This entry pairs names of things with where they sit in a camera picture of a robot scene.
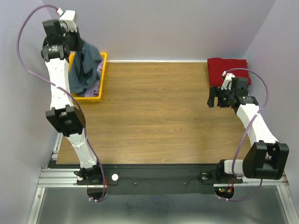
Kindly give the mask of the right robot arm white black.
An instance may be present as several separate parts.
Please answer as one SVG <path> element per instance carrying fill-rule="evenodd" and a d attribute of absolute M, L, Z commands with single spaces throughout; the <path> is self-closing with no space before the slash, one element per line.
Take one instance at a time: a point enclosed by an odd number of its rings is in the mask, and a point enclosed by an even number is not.
<path fill-rule="evenodd" d="M 228 73 L 224 76 L 222 86 L 209 89 L 207 105 L 234 109 L 251 145 L 244 159 L 221 160 L 218 173 L 237 178 L 279 180 L 284 173 L 289 147 L 280 143 L 270 132 L 256 98 L 248 95 L 248 86 L 247 78 Z"/>

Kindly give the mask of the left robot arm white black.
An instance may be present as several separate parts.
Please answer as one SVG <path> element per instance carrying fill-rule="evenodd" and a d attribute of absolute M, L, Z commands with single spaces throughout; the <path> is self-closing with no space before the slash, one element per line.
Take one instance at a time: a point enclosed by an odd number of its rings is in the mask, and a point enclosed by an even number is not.
<path fill-rule="evenodd" d="M 60 20 L 43 21 L 46 37 L 41 51 L 50 76 L 51 104 L 47 120 L 72 145 L 80 162 L 74 174 L 92 184 L 105 184 L 101 163 L 86 134 L 82 109 L 70 93 L 69 56 L 82 50 L 82 41 L 76 26 Z"/>

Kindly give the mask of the blue-grey t-shirt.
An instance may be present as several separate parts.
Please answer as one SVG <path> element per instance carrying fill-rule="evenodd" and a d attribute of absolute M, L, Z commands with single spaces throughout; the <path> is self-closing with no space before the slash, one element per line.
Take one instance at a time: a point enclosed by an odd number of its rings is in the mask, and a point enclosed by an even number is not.
<path fill-rule="evenodd" d="M 74 55 L 69 73 L 70 91 L 78 97 L 83 97 L 86 90 L 95 86 L 99 79 L 97 69 L 102 61 L 97 47 L 84 40 L 82 44 L 82 50 Z"/>

